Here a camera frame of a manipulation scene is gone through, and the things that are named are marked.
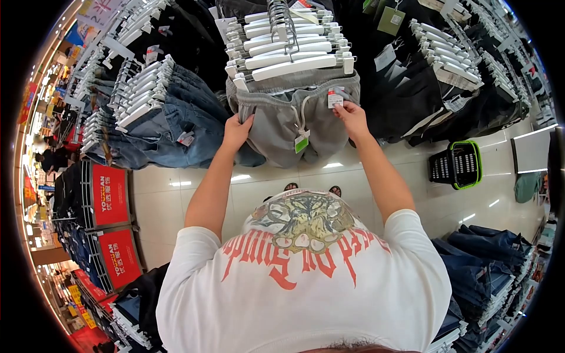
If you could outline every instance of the drawstring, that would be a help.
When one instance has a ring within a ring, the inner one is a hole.
[[[298,114],[298,111],[296,110],[296,108],[294,108],[292,105],[290,106],[292,108],[292,110],[294,111],[294,118],[296,119],[296,127],[298,128],[298,133],[300,135],[305,135],[306,131],[306,118],[304,116],[304,106],[306,105],[306,102],[308,101],[308,99],[310,99],[310,95],[307,95],[304,100],[302,101],[302,105],[300,108],[300,115]]]

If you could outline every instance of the right hand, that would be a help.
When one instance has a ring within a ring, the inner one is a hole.
[[[359,139],[371,136],[367,127],[365,110],[349,101],[344,101],[343,106],[336,104],[333,107],[333,114],[344,122],[347,134],[355,143]]]

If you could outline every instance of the hand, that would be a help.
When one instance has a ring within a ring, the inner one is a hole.
[[[371,136],[365,110],[349,101],[344,101],[343,106],[335,104],[333,107],[333,114],[344,122],[345,130],[353,142],[357,143],[360,138]]]
[[[237,152],[249,135],[255,114],[251,114],[243,124],[240,124],[240,114],[237,113],[225,122],[224,141],[221,143],[230,152]]]

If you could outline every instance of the gray sweatpants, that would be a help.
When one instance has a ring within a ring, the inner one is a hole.
[[[328,90],[343,86],[359,104],[360,85],[356,71],[344,75],[342,68],[302,71],[263,81],[247,82],[249,92],[237,90],[230,78],[226,95],[240,122],[255,113],[247,142],[274,167],[291,168],[301,157],[315,163],[339,152],[347,143],[343,122],[328,108]],[[299,129],[310,130],[309,145],[294,151]]]

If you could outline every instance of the left hand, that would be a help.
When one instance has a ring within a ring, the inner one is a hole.
[[[243,124],[240,124],[240,114],[237,113],[225,122],[224,141],[221,143],[231,152],[237,152],[249,135],[255,114],[251,114]]]

